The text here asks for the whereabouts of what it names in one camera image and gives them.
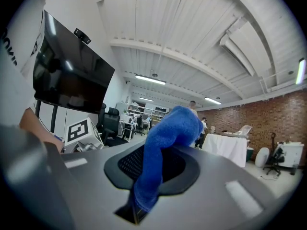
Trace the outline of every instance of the white table cloth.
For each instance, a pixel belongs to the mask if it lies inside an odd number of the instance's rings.
[[[208,134],[202,149],[216,155],[221,155],[239,167],[245,167],[247,151],[247,141],[245,138]]]

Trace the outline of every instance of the fluorescent light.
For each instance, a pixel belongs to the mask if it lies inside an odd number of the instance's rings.
[[[53,35],[55,35],[56,34],[56,26],[54,24],[54,19],[50,14],[48,14],[48,18],[49,18],[49,25],[50,25],[51,33]]]
[[[146,100],[146,101],[149,101],[149,102],[153,102],[153,100],[148,100],[148,99],[145,99],[145,98],[142,98],[142,97],[139,97],[139,99]]]
[[[304,58],[302,58],[302,59],[299,60],[299,68],[298,68],[298,73],[297,73],[297,78],[296,78],[295,84],[300,84],[300,83],[303,82],[305,70],[306,70],[306,60]]]
[[[166,82],[163,82],[163,81],[160,81],[160,80],[157,80],[157,79],[143,77],[143,76],[140,76],[140,75],[135,75],[135,77],[137,79],[142,79],[142,80],[149,81],[149,82],[159,83],[159,84],[162,84],[162,85],[166,84]]]
[[[217,101],[215,101],[215,100],[213,100],[213,99],[210,99],[210,98],[208,98],[208,97],[206,97],[205,100],[210,101],[210,102],[213,102],[213,103],[218,104],[218,105],[222,104],[222,103],[217,102]]]
[[[70,70],[73,70],[73,69],[72,69],[72,66],[71,66],[71,64],[70,64],[70,62],[67,61],[67,60],[66,60],[66,65],[68,66],[68,68],[69,68]]]

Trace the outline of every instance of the flat screen monitor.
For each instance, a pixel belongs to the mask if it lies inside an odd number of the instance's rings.
[[[98,114],[113,73],[105,60],[45,11],[45,38],[33,75],[37,100]]]

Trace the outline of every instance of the white cabinet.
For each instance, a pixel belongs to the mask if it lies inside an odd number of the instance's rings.
[[[278,165],[284,167],[292,167],[295,163],[299,164],[303,153],[303,147],[304,145],[300,142],[291,142],[281,145],[284,153],[284,162],[278,163]]]

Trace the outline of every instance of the blue towel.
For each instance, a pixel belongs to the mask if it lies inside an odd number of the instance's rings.
[[[135,203],[149,212],[158,200],[162,183],[162,153],[174,143],[189,146],[203,129],[201,121],[186,107],[176,106],[148,133],[143,157],[143,171],[134,184]]]

